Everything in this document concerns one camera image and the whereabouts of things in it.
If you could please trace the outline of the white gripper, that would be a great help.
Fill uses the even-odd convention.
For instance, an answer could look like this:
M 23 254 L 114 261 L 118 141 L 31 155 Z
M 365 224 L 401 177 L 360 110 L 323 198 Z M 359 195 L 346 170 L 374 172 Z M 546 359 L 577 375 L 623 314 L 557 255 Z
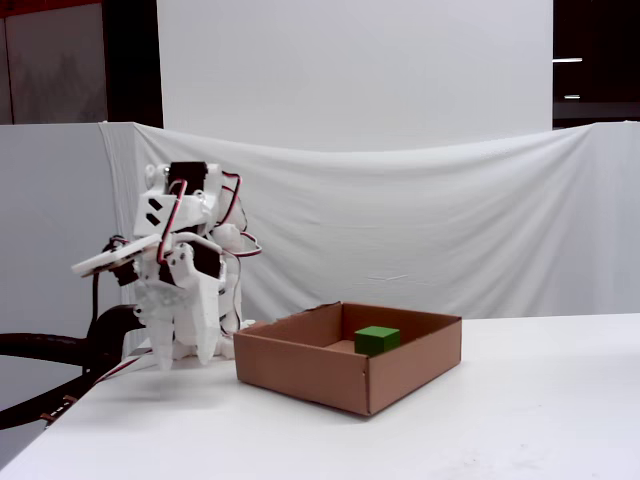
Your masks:
M 161 370 L 173 363 L 177 342 L 202 365 L 213 358 L 220 337 L 219 295 L 226 288 L 226 265 L 218 245 L 205 239 L 178 239 L 157 254 L 160 239 L 132 243 L 135 314 L 146 328 Z

